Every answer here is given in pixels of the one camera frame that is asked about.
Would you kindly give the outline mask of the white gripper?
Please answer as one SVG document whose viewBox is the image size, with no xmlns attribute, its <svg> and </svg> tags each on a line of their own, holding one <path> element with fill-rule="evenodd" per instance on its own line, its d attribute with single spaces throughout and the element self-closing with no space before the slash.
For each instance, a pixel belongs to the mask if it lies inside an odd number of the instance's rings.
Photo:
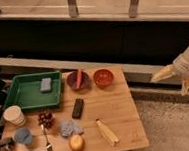
<svg viewBox="0 0 189 151">
<path fill-rule="evenodd" d="M 176 75 L 183 77 L 181 95 L 184 96 L 189 91 L 189 47 L 173 60 L 172 65 L 166 65 L 160 71 L 154 73 L 151 77 L 151 82 L 171 78 L 174 72 Z"/>
</svg>

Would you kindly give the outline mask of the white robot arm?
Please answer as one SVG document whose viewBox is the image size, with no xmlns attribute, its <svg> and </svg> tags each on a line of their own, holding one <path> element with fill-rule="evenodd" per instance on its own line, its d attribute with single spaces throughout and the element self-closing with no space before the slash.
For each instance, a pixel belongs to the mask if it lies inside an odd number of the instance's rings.
<svg viewBox="0 0 189 151">
<path fill-rule="evenodd" d="M 153 73 L 151 82 L 158 82 L 174 75 L 182 78 L 181 95 L 186 95 L 189 91 L 189 47 L 182 54 L 179 54 L 170 65 L 166 65 L 160 71 Z"/>
</svg>

